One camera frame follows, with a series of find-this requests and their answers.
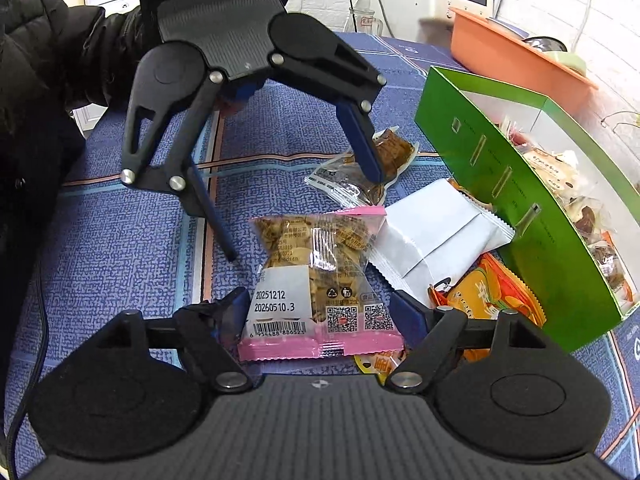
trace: white snack packet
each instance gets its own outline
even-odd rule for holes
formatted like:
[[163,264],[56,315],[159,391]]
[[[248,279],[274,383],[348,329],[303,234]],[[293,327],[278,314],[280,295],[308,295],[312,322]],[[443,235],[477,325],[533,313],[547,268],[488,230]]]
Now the white snack packet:
[[437,180],[386,208],[371,263],[396,290],[425,305],[428,288],[453,288],[480,254],[513,240],[496,215]]

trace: green gift box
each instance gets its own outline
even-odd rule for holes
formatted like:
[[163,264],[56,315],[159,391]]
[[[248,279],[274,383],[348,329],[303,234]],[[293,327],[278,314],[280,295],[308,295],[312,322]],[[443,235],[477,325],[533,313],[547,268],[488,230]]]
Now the green gift box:
[[612,160],[550,98],[485,77],[432,67],[415,121],[458,183],[516,229],[500,250],[545,310],[544,330],[573,351],[640,304],[619,306],[559,202],[494,123],[504,117],[548,152],[575,152],[582,193],[604,204],[633,293],[640,284],[640,195]]

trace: clear plastic bag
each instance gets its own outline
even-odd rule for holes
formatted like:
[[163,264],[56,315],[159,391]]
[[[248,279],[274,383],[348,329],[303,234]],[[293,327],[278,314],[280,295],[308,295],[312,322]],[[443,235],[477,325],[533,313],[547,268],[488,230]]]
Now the clear plastic bag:
[[512,121],[509,116],[505,116],[499,124],[496,124],[500,133],[503,134],[516,149],[524,150],[528,148],[538,148],[539,146],[518,126],[516,121]]
[[574,152],[568,151],[554,155],[541,148],[527,146],[521,150],[521,153],[565,208],[584,194],[586,182],[578,172]]
[[351,152],[321,164],[306,177],[305,182],[327,193],[345,208],[382,205],[386,190],[395,184],[400,174],[414,161],[420,144],[407,142],[393,129],[376,134],[373,141],[385,170],[386,178],[382,184],[367,180]]
[[579,196],[565,208],[565,211],[587,245],[602,240],[604,231],[615,232],[610,226],[609,212],[600,200]]
[[239,345],[244,361],[402,349],[364,270],[381,207],[252,221],[268,252]]
[[633,302],[634,292],[626,280],[625,265],[620,259],[611,234],[608,231],[602,231],[601,239],[589,245],[589,250],[618,300],[618,305],[622,307]]

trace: black puffer jacket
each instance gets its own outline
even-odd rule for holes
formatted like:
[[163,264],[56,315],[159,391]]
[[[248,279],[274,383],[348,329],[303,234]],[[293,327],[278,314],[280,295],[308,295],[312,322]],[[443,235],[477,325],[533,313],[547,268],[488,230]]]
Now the black puffer jacket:
[[125,99],[142,57],[138,10],[0,0],[0,428],[16,325],[58,187],[84,149],[69,112]]

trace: orange plastic basin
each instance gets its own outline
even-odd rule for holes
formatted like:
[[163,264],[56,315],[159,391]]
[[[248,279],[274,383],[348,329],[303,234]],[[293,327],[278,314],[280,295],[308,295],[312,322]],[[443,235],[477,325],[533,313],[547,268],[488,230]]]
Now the orange plastic basin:
[[569,115],[578,113],[598,86],[470,12],[456,13],[453,57],[471,72],[551,97]]

